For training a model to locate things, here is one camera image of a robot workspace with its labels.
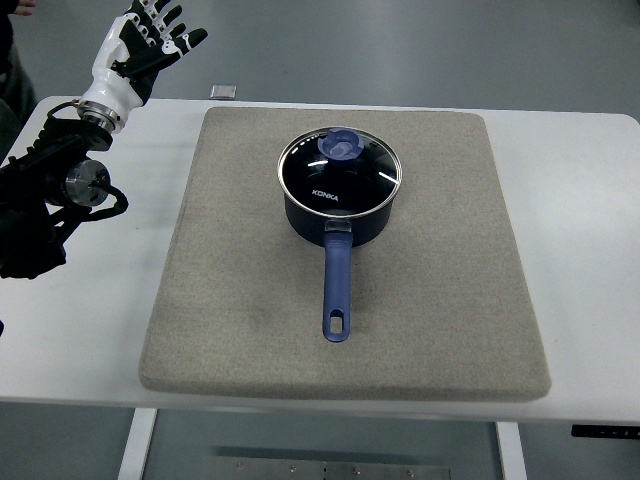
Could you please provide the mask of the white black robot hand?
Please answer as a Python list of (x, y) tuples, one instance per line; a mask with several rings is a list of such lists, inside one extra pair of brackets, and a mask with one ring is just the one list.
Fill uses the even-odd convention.
[(114, 20), (92, 66), (93, 82), (82, 103), (99, 104), (124, 120), (149, 100), (158, 74), (208, 36), (178, 21), (182, 7), (170, 1), (134, 1)]

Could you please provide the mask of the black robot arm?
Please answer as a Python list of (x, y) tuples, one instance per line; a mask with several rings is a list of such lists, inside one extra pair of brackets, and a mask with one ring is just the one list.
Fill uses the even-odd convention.
[(125, 194), (112, 185), (92, 151), (113, 143), (117, 123), (97, 108), (80, 109), (78, 119), (47, 114), (27, 153), (1, 167), (1, 277), (34, 279), (66, 263), (65, 242), (83, 223), (123, 214)]

